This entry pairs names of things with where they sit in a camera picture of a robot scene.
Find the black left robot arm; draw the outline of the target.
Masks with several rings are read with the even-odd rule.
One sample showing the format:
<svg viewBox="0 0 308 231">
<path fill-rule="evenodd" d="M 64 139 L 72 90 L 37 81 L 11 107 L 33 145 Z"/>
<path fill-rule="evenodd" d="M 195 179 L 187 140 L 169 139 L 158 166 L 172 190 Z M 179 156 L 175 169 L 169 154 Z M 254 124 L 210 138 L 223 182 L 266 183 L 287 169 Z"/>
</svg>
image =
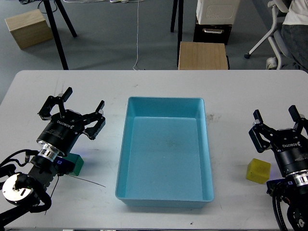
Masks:
<svg viewBox="0 0 308 231">
<path fill-rule="evenodd" d="M 72 94 L 72 88 L 58 96 L 49 96 L 39 116 L 49 123 L 37 139 L 41 150 L 23 149 L 25 161 L 20 163 L 16 153 L 0 164 L 0 176 L 6 177 L 0 189 L 5 199 L 15 207 L 1 213 L 0 229 L 26 214 L 47 211 L 51 196 L 46 192 L 55 176 L 79 175 L 84 161 L 80 155 L 71 153 L 81 134 L 94 140 L 105 125 L 104 101 L 90 114 L 66 109 L 64 103 Z"/>
</svg>

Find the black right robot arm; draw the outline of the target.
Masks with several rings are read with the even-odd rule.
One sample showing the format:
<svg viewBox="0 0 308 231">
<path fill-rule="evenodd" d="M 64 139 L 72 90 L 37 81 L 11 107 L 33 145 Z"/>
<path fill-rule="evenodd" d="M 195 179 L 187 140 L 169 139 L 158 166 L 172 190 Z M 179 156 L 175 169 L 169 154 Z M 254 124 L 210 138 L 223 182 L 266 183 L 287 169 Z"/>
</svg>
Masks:
<svg viewBox="0 0 308 231">
<path fill-rule="evenodd" d="M 275 130 L 264 124 L 259 110 L 253 113 L 255 122 L 249 130 L 250 138 L 259 153 L 272 150 L 282 175 L 281 179 L 267 181 L 267 194 L 279 229 L 287 230 L 281 202 L 288 205 L 287 219 L 295 231 L 308 229 L 308 139 L 302 135 L 308 129 L 308 120 L 295 105 L 288 109 L 295 125 Z"/>
</svg>

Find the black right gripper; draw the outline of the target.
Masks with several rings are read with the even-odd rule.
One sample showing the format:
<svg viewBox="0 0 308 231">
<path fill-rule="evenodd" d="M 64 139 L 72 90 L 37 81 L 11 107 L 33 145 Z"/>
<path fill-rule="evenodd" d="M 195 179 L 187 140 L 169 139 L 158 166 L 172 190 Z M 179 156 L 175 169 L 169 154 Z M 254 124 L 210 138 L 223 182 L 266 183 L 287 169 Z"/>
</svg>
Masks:
<svg viewBox="0 0 308 231">
<path fill-rule="evenodd" d="M 276 131 L 268 127 L 256 109 L 253 112 L 254 124 L 248 132 L 258 153 L 271 149 L 274 144 L 275 159 L 284 178 L 308 169 L 308 120 L 295 105 L 291 105 L 288 111 L 295 122 L 292 129 Z"/>
</svg>

